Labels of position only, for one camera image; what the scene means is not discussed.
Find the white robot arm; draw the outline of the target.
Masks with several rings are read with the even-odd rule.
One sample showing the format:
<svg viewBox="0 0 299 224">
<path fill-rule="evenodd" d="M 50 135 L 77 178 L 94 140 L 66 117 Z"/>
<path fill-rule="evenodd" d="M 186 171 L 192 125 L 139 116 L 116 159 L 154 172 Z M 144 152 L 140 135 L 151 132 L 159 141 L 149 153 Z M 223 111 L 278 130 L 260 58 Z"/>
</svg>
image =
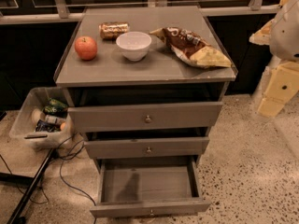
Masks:
<svg viewBox="0 0 299 224">
<path fill-rule="evenodd" d="M 274 19 L 252 34 L 249 42 L 268 45 L 279 64 L 270 70 L 269 81 L 257 112 L 275 117 L 299 92 L 299 0 L 280 0 Z"/>
</svg>

